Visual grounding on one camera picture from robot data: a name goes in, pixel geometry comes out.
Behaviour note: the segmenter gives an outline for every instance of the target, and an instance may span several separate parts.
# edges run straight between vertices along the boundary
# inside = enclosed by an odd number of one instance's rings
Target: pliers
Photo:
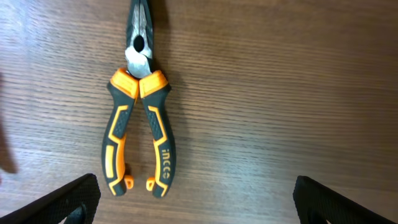
[[[127,68],[119,68],[107,85],[114,106],[103,139],[102,168],[113,195],[123,195],[133,187],[133,177],[125,174],[124,143],[132,107],[140,94],[156,156],[155,177],[147,180],[146,187],[161,198],[169,191],[175,173],[175,142],[165,110],[171,87],[161,71],[152,70],[154,31],[146,0],[132,0],[126,35]]]

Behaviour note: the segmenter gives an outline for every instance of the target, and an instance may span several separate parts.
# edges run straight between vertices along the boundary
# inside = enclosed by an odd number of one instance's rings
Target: orange and black handle
[[[139,81],[130,76],[125,68],[120,68],[112,76],[107,87],[112,94],[114,105],[103,139],[102,168],[112,194],[120,196],[134,185],[134,179],[124,174],[124,143],[126,126],[138,97]]]
[[[161,71],[139,81],[139,90],[150,128],[154,136],[156,156],[155,177],[147,180],[147,190],[153,196],[166,196],[175,173],[175,141],[165,110],[165,101],[171,87]]]

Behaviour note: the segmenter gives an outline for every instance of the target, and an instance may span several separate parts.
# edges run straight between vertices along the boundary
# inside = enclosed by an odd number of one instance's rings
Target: brown wooden surface
[[[298,223],[307,175],[398,222],[396,0],[153,1],[177,144],[163,200],[145,188],[141,102],[126,143],[134,189],[113,197],[101,170],[129,4],[0,2],[0,216],[91,172],[95,223]]]

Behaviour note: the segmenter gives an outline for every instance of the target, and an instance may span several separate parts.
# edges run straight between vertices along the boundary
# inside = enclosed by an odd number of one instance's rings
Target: metal jaw
[[[130,39],[127,41],[129,45],[124,53],[129,73],[136,78],[144,78],[152,74],[152,21],[146,1],[133,0],[131,10],[132,16],[129,17],[131,20],[127,22],[127,38]]]

